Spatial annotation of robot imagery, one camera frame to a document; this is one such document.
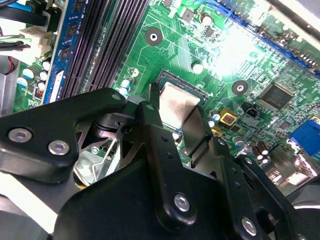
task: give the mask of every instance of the screw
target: screw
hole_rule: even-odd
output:
[[[48,150],[53,155],[64,156],[69,152],[70,147],[64,141],[56,140],[49,143]]]
[[[150,105],[149,103],[146,104],[146,107],[150,110],[154,110],[154,107],[152,105]]]
[[[245,158],[245,161],[248,163],[248,164],[252,164],[252,160],[248,157]]]
[[[178,193],[174,196],[174,204],[181,212],[188,212],[190,210],[190,203],[182,194]]]
[[[32,138],[32,133],[24,128],[15,128],[9,132],[8,137],[13,142],[25,143]]]
[[[248,234],[250,234],[251,236],[257,235],[257,229],[256,229],[255,225],[253,224],[253,222],[249,218],[243,217],[241,219],[241,222],[242,222],[242,226],[248,232]]]
[[[299,234],[299,240],[307,240],[304,236]]]
[[[120,100],[121,97],[119,97],[117,94],[112,94],[112,98],[115,100]]]
[[[91,153],[94,155],[97,155],[99,153],[99,148],[97,148],[96,146],[91,148]]]
[[[218,139],[218,142],[221,144],[221,145],[225,145],[225,141],[223,141],[221,138]]]

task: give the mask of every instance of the black metal mounting arm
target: black metal mounting arm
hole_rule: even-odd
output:
[[[163,128],[159,95],[156,84],[149,101],[125,100],[104,88],[0,118],[0,171],[37,184],[64,181],[79,151],[121,140],[121,169],[66,202],[54,240],[267,240],[256,206],[282,210],[279,217],[270,210],[279,240],[316,239],[297,225],[295,210],[256,165],[243,156],[242,169],[235,163],[198,108],[182,127],[192,169],[183,166],[172,133]],[[265,190],[267,203],[252,200],[250,180]]]

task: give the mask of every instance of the motherboard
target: motherboard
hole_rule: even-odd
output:
[[[233,156],[250,155],[262,168],[271,159],[260,158],[257,145],[294,153],[291,134],[319,120],[319,42],[266,1],[72,2],[47,56],[45,91],[35,96],[40,75],[28,88],[18,85],[14,111],[102,87],[147,99],[149,84],[158,83],[160,116],[183,163],[191,158],[182,125],[200,108]],[[30,66],[43,71],[45,60],[22,63],[20,75]]]

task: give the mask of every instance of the wire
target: wire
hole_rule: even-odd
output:
[[[24,41],[24,42],[31,42],[31,38],[24,38],[24,37],[12,37],[12,38],[5,38],[0,39],[0,43],[12,43],[17,41]]]
[[[10,4],[13,4],[15,2],[18,2],[18,0],[7,0],[7,1],[1,1],[0,2],[0,8],[6,7]]]
[[[116,141],[117,141],[116,138],[114,138],[114,139],[112,140],[112,142],[111,142],[108,150],[106,151],[103,159],[101,160],[101,162],[98,162],[98,163],[95,163],[95,164],[92,165],[92,173],[93,173],[93,177],[94,177],[94,181],[95,181],[95,182],[98,181],[98,180],[97,180],[97,174],[96,174],[95,167],[96,167],[96,166],[99,166],[99,165],[101,165],[101,164],[104,164],[105,160],[107,159],[107,157],[108,157],[109,153],[111,152],[112,147],[115,145]]]

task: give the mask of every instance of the white connector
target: white connector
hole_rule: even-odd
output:
[[[42,31],[39,27],[32,26],[21,29],[19,34],[23,35],[25,39],[31,39],[31,41],[21,39],[30,48],[25,48],[22,51],[0,51],[0,55],[12,56],[27,65],[31,65],[51,50],[52,32]]]

